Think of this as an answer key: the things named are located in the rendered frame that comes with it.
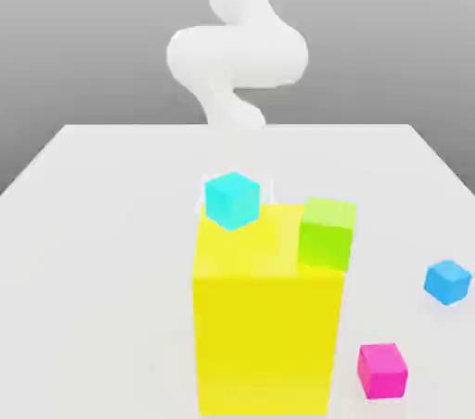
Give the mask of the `small cyan cube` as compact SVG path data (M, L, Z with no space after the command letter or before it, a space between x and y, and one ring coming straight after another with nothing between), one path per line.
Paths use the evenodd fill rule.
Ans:
M205 212L207 217L234 231L260 217L260 185L248 177L230 172L205 184Z

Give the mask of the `large yellow box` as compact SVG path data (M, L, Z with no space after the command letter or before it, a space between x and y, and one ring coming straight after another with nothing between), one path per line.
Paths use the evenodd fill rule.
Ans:
M199 219L193 263L199 412L326 414L344 276L297 260L301 204L227 231Z

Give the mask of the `small lime green cube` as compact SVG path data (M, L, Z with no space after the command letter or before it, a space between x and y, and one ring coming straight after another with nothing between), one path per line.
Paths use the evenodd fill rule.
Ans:
M354 203L309 197L300 223L298 262L346 273L355 218Z

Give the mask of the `small blue cube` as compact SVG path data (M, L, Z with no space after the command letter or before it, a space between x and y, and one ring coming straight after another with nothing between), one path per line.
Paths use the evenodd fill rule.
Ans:
M453 260L432 264L426 273L424 289L443 305L449 306L463 299L472 274Z

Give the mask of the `small magenta cube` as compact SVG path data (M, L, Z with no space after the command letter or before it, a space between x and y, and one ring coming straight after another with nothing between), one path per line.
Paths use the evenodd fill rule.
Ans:
M357 374L369 400L397 399L405 393L408 367L395 343L362 345Z

